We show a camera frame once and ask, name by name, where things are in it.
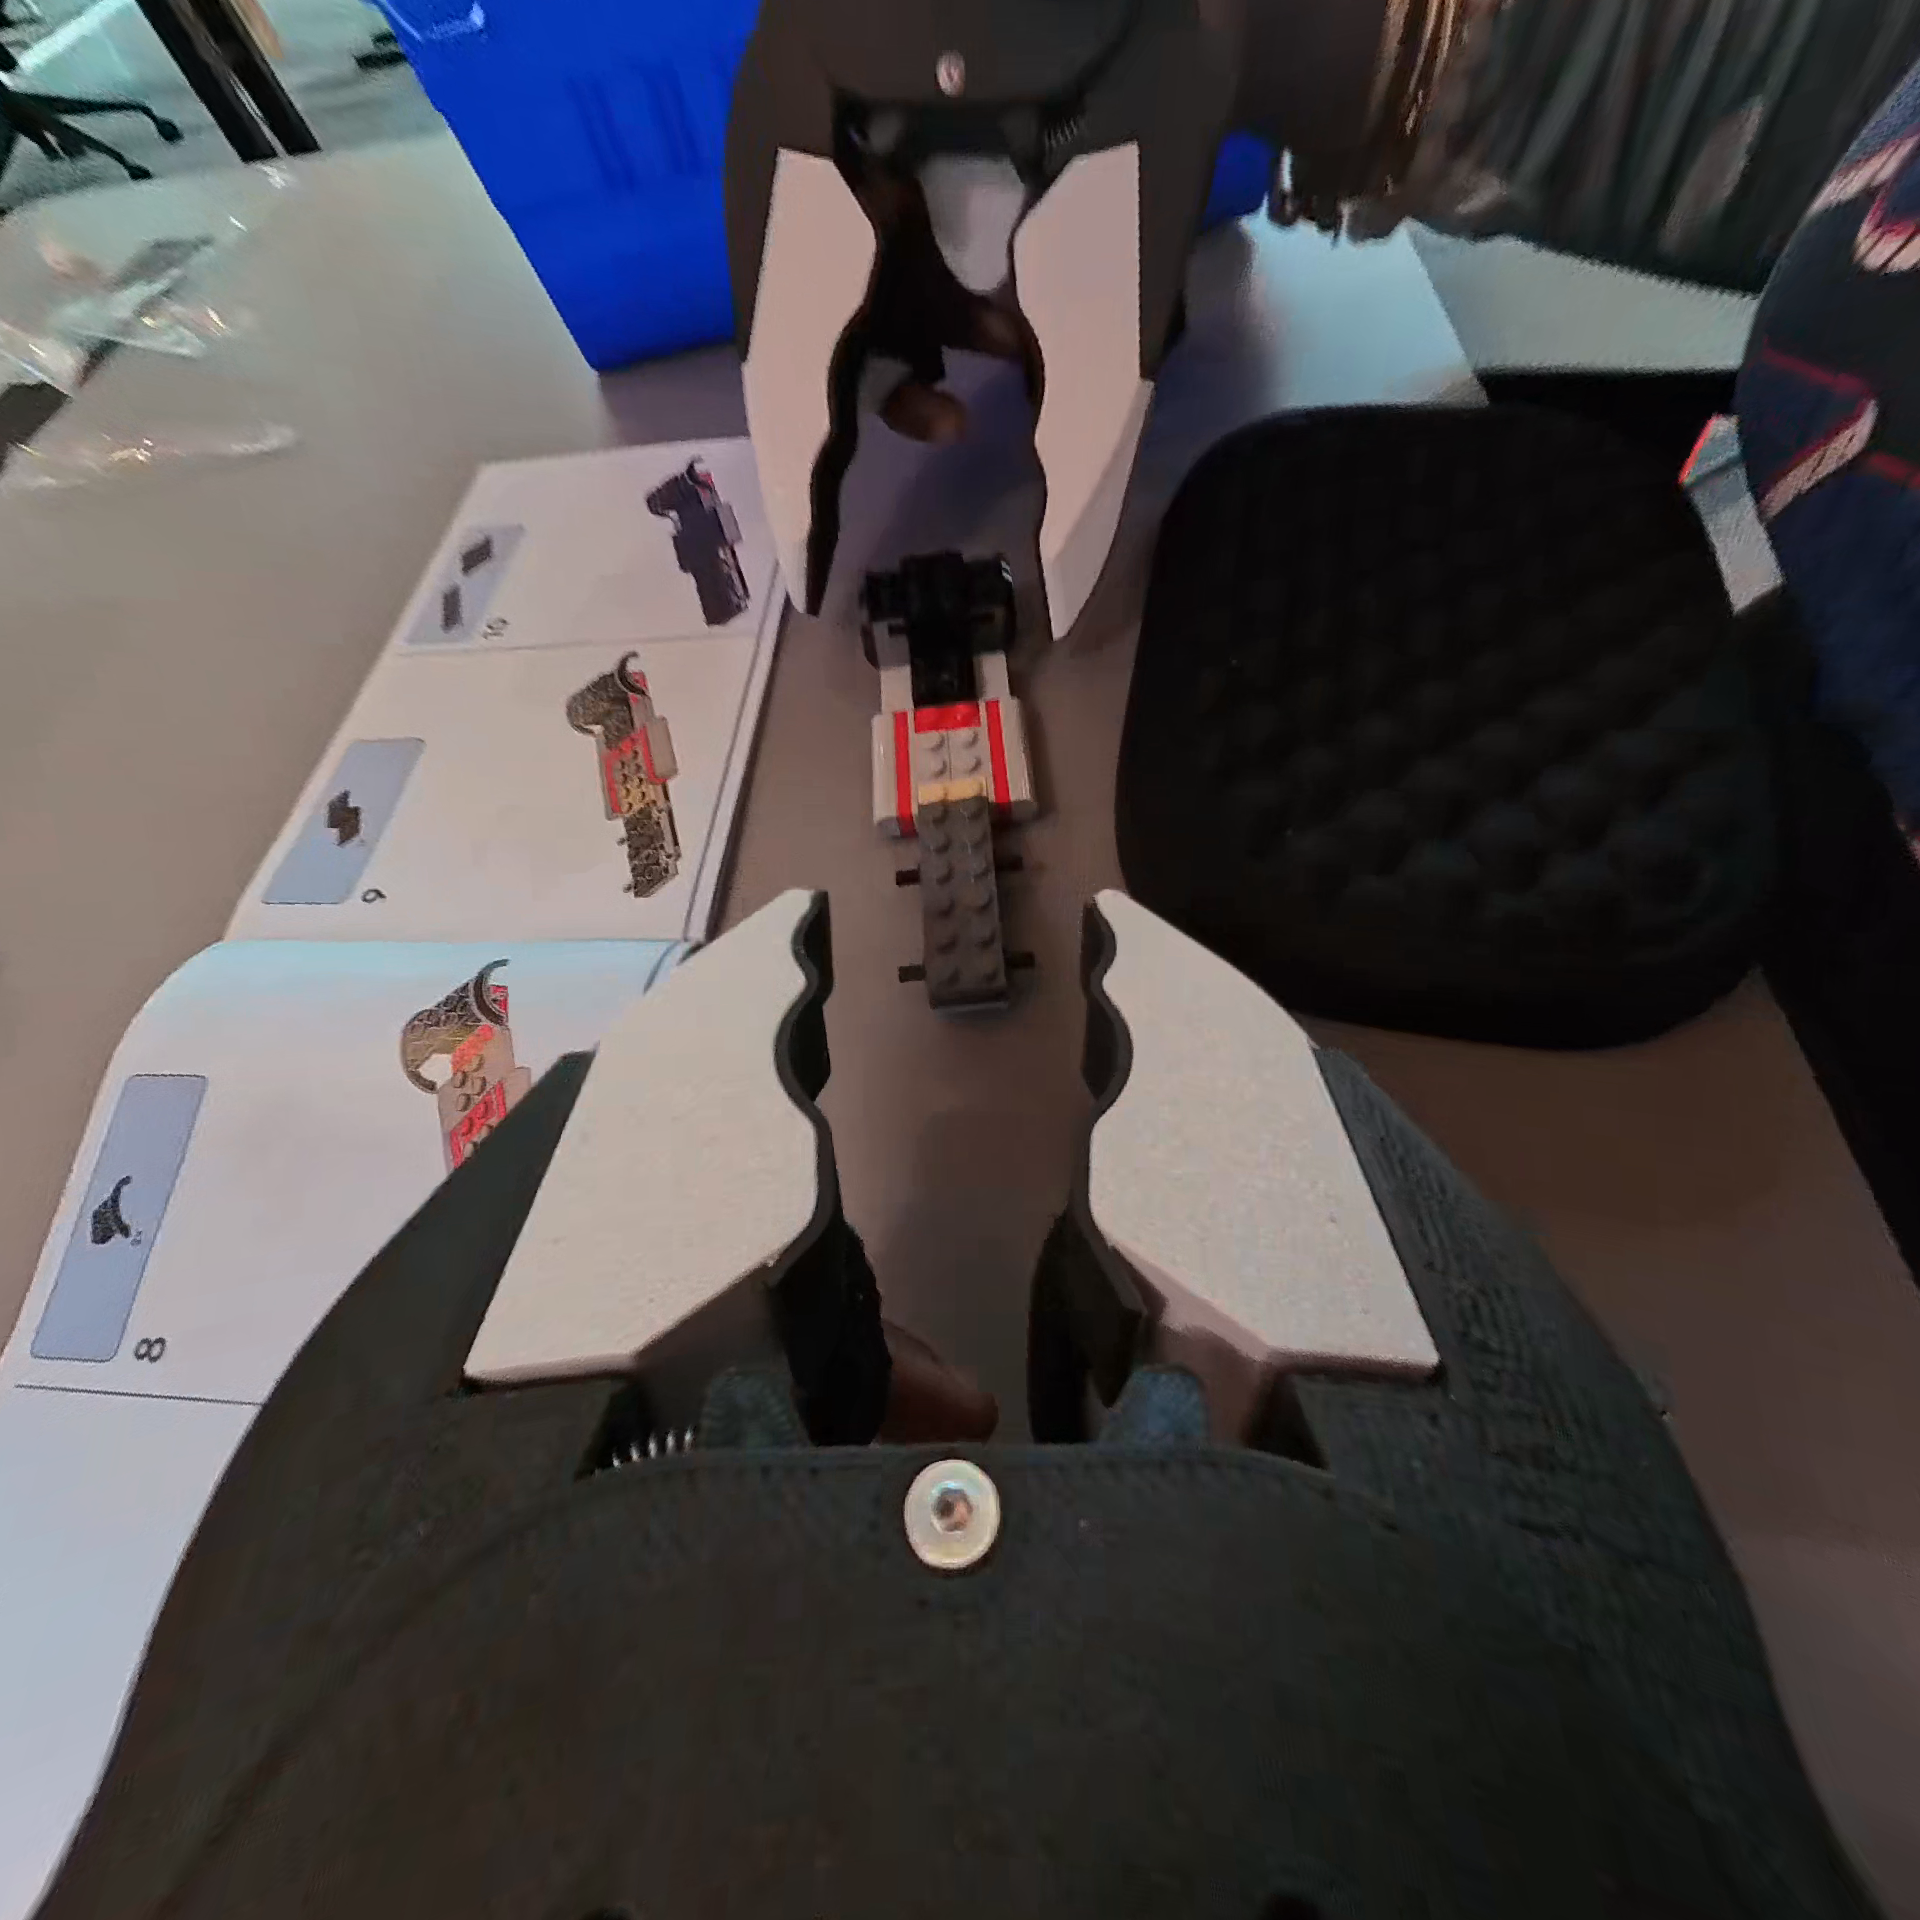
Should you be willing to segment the clear plastic bag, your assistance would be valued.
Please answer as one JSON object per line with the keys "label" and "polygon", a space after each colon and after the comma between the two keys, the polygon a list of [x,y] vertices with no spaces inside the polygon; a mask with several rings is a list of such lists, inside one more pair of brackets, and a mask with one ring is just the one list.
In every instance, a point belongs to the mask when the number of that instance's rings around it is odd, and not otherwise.
{"label": "clear plastic bag", "polygon": [[[84,213],[103,192],[4,213],[4,499],[120,486],[151,473],[264,462],[299,446],[294,424],[219,401],[206,376],[238,365],[259,313],[223,275],[298,203],[292,162],[132,184],[132,223]],[[154,368],[162,405],[104,424],[72,423],[115,368]]]}

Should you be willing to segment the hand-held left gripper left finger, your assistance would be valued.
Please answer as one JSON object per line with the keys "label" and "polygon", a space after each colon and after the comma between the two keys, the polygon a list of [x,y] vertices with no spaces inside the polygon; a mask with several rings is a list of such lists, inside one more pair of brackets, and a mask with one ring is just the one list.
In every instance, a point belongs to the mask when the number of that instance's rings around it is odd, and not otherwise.
{"label": "hand-held left gripper left finger", "polygon": [[831,918],[789,889],[602,1038],[464,1361],[482,1387],[613,1378],[652,1432],[727,1369],[864,1447],[888,1400],[878,1288],[821,1111]]}

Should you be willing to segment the person's right hand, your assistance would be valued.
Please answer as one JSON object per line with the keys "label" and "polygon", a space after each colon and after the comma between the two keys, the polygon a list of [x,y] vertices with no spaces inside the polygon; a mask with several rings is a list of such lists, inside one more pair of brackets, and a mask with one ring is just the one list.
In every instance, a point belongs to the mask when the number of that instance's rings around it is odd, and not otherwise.
{"label": "person's right hand", "polygon": [[1010,282],[992,295],[933,295],[902,319],[904,373],[878,399],[878,417],[898,435],[946,448],[971,430],[968,399],[948,386],[955,354],[1013,368],[1028,399],[1040,398],[1042,360]]}

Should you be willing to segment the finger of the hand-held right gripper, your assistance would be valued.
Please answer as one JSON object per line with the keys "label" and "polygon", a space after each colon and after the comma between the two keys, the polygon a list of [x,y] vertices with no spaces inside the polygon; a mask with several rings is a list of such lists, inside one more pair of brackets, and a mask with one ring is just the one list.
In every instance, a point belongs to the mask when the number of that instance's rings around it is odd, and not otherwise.
{"label": "finger of the hand-held right gripper", "polygon": [[1087,607],[1154,398],[1141,369],[1138,144],[1068,160],[1013,233],[1016,314],[1040,362],[1040,577],[1051,637]]}
{"label": "finger of the hand-held right gripper", "polygon": [[811,614],[847,466],[847,399],[836,391],[876,263],[876,225],[836,162],[780,147],[741,374],[763,515],[784,583]]}

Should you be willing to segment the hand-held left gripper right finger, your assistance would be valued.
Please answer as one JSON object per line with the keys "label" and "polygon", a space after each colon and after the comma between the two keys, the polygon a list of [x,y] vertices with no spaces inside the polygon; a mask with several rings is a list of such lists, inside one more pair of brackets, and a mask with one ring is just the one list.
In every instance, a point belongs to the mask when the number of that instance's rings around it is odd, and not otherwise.
{"label": "hand-held left gripper right finger", "polygon": [[1123,891],[1084,913],[1091,1113],[1030,1290],[1030,1432],[1074,1445],[1130,1381],[1198,1382],[1261,1445],[1291,1382],[1426,1384],[1440,1352],[1320,1051],[1252,977]]}

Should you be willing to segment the open instruction booklet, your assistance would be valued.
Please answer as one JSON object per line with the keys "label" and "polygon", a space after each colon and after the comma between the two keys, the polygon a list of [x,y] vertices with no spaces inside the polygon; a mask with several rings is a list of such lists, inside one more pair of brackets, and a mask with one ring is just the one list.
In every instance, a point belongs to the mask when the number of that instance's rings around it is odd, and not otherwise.
{"label": "open instruction booklet", "polygon": [[223,937],[117,1042],[4,1347],[4,1915],[290,1358],[707,937],[780,593],[744,439],[482,467]]}

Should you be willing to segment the partly built lego car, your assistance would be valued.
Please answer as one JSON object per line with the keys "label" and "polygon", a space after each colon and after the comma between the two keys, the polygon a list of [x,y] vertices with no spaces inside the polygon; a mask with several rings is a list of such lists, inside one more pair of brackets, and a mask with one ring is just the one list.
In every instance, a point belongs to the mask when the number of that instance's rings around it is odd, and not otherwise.
{"label": "partly built lego car", "polygon": [[919,959],[902,967],[939,1017],[1008,1005],[1028,955],[1008,946],[1002,880],[1019,870],[1003,832],[1037,814],[1010,653],[1016,583],[1003,554],[934,550],[867,574],[859,637],[878,670],[871,816],[908,861]]}

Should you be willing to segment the person's right forearm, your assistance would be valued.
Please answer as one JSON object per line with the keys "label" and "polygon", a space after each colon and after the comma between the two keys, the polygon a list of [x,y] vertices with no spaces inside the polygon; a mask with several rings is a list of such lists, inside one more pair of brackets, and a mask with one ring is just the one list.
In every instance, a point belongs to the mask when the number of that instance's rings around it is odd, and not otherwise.
{"label": "person's right forearm", "polygon": [[1915,1],[1261,1],[1266,207],[1754,295],[1915,65]]}

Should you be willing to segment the person's left hand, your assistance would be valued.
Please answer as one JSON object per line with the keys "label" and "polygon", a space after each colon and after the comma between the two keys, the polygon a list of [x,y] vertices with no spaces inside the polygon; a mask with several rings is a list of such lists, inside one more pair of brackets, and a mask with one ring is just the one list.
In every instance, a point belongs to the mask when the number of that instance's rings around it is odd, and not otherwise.
{"label": "person's left hand", "polygon": [[992,1440],[998,1403],[966,1373],[954,1369],[919,1334],[882,1319],[888,1382],[878,1440],[898,1447],[973,1445]]}

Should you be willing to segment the black quilted cushion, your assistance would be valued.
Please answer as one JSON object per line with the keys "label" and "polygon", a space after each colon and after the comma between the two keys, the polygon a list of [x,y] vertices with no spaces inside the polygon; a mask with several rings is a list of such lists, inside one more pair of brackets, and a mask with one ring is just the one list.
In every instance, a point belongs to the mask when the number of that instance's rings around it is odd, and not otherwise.
{"label": "black quilted cushion", "polygon": [[1120,874],[1295,1011],[1524,1049],[1704,1015],[1759,961],[1772,773],[1677,462],[1600,423],[1269,416],[1162,515]]}

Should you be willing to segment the blue plastic bin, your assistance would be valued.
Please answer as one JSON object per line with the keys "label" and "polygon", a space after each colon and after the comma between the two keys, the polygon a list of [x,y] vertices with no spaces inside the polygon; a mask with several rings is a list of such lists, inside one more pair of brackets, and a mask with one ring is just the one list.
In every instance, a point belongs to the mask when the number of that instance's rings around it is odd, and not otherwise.
{"label": "blue plastic bin", "polygon": [[378,5],[583,358],[734,338],[723,207],[763,5]]}

